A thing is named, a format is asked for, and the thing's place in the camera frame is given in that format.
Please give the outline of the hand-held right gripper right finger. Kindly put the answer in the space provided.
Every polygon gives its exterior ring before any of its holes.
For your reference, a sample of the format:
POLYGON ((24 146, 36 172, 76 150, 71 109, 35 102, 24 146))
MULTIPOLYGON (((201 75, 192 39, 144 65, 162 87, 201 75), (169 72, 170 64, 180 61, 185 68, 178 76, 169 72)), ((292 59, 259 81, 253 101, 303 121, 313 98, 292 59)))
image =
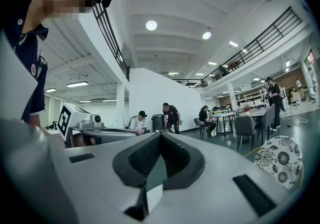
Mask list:
POLYGON ((276 204, 288 192, 273 177, 236 151, 173 135, 198 149, 204 156, 202 175, 188 188, 166 190, 147 216, 148 223, 253 223, 258 215, 239 190, 233 177, 246 174, 276 204))

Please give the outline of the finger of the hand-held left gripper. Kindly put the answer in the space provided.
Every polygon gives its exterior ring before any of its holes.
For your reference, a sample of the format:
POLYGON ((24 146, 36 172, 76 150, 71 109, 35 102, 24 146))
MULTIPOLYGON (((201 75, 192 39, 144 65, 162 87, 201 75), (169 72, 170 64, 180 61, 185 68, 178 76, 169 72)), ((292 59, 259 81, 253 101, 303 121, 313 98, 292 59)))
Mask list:
POLYGON ((82 131, 85 144, 106 144, 139 136, 136 131, 118 128, 103 128, 82 131))

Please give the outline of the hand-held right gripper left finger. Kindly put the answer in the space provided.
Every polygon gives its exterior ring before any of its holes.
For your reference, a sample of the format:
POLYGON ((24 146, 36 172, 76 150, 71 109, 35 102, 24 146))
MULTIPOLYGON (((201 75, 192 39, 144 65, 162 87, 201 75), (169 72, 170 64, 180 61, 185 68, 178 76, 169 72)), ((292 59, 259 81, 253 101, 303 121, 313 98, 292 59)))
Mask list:
POLYGON ((163 196, 161 163, 155 165, 145 190, 125 185, 113 169, 114 157, 124 149, 145 142, 152 134, 107 144, 62 149, 55 146, 51 156, 57 174, 70 198, 79 223, 135 223, 124 212, 146 200, 153 211, 163 196))

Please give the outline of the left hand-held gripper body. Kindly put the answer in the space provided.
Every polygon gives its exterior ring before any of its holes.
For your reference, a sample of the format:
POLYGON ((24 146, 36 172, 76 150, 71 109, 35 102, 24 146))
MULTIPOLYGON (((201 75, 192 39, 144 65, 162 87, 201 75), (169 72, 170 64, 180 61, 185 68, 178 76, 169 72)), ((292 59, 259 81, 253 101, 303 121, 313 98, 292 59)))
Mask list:
POLYGON ((73 142, 73 130, 85 131, 105 128, 100 115, 91 114, 80 106, 64 102, 58 121, 57 130, 65 142, 73 142))

